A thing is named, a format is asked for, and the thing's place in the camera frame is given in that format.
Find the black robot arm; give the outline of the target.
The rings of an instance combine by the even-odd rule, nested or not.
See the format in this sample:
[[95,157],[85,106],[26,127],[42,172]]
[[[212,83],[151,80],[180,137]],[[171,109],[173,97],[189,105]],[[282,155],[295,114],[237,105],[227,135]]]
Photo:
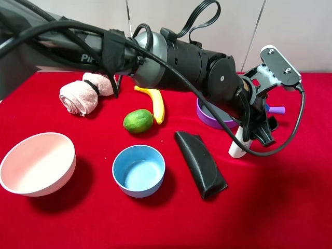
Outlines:
[[146,24],[133,37],[64,17],[53,16],[29,1],[1,1],[1,97],[7,97],[28,74],[52,68],[106,75],[131,75],[142,88],[191,91],[211,108],[218,106],[243,129],[242,140],[258,140],[265,147],[275,140],[278,126],[265,109],[269,90],[280,84],[265,64],[236,73],[234,58],[204,50],[195,41],[180,40],[168,29],[155,33]]

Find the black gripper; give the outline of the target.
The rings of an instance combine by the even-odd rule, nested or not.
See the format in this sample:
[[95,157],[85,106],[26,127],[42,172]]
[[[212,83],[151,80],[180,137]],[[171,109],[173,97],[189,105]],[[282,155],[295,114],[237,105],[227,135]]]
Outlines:
[[264,63],[246,72],[241,79],[248,86],[249,138],[269,147],[275,143],[272,132],[278,128],[278,121],[274,116],[267,116],[266,98],[270,90],[279,86],[279,80]]

